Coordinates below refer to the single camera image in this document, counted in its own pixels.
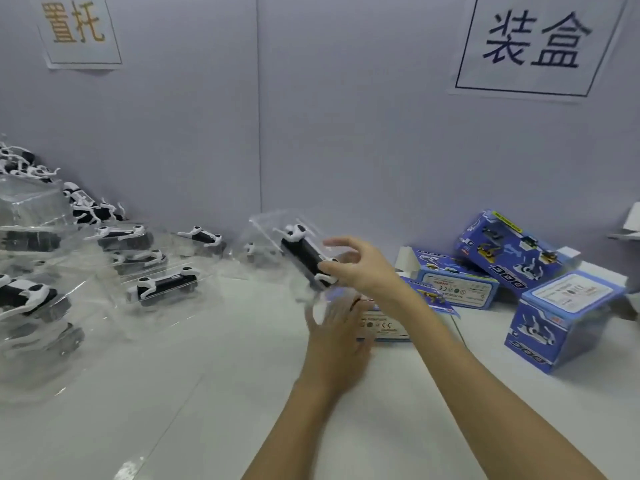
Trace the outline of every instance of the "sign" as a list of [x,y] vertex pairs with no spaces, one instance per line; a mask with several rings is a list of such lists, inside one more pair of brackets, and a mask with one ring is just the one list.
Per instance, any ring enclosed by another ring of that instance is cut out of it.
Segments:
[[580,102],[633,0],[470,0],[452,93]]
[[106,0],[31,0],[50,69],[122,67]]

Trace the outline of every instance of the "forearm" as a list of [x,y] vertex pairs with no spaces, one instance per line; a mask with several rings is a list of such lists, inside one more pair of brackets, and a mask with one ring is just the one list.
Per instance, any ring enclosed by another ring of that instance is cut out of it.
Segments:
[[306,480],[333,400],[296,384],[276,424],[242,480]]
[[384,304],[400,320],[491,480],[601,480],[604,476],[564,436],[453,338],[412,290]]

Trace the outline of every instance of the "hand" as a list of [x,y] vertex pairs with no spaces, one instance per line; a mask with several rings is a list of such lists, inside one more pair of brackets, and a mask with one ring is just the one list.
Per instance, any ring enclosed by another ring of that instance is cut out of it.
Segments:
[[309,387],[335,401],[363,376],[369,358],[373,336],[357,342],[360,320],[371,303],[348,294],[332,301],[318,325],[313,309],[305,309],[309,343],[305,364],[298,385]]
[[338,278],[341,286],[354,288],[378,304],[393,296],[398,288],[404,288],[395,268],[370,242],[347,236],[326,239],[324,245],[348,246],[355,250],[342,254],[340,263],[324,261],[318,264],[320,271]]

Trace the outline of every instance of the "person's left hand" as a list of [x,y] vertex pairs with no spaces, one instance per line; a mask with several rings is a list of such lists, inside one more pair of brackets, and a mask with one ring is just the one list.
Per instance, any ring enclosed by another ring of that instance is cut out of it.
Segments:
[[305,309],[309,343],[299,385],[336,400],[362,378],[374,337],[367,335],[363,342],[356,341],[362,314],[372,305],[359,298],[346,294],[333,300],[320,325],[314,319],[313,308]]

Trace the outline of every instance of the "cardboard box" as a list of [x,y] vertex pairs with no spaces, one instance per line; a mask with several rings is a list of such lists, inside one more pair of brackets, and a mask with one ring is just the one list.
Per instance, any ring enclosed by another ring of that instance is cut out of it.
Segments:
[[576,270],[523,293],[505,345],[546,373],[594,348],[611,316],[608,302],[625,292],[626,277],[601,276]]
[[432,285],[452,305],[467,308],[489,308],[499,286],[498,280],[462,259],[410,247],[400,248],[396,268]]
[[[413,290],[422,295],[428,306],[442,318],[443,323],[454,336],[464,342],[457,323],[460,320],[460,315],[443,295],[427,283],[420,283],[406,277],[402,277],[402,279]],[[373,311],[364,313],[361,327],[363,332],[361,337],[364,336],[365,330],[368,329],[375,332],[377,342],[411,342],[409,334],[402,324],[382,313],[377,305],[375,305]]]
[[456,249],[517,296],[575,267],[577,251],[540,241],[494,210],[485,210]]

